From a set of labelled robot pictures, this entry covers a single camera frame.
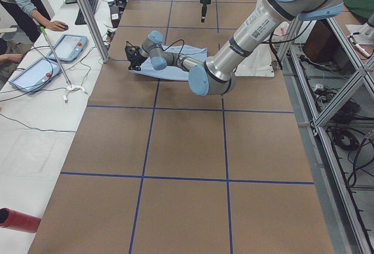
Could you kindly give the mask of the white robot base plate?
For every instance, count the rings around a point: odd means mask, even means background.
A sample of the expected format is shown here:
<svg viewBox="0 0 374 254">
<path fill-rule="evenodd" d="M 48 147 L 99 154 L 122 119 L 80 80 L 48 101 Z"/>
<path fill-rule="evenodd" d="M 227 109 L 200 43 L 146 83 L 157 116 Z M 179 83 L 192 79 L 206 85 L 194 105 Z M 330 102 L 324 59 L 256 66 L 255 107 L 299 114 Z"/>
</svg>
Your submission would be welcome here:
<svg viewBox="0 0 374 254">
<path fill-rule="evenodd" d="M 271 51 L 267 44 L 260 44 L 252 54 L 242 61 L 235 72 L 236 76 L 274 77 Z"/>
</svg>

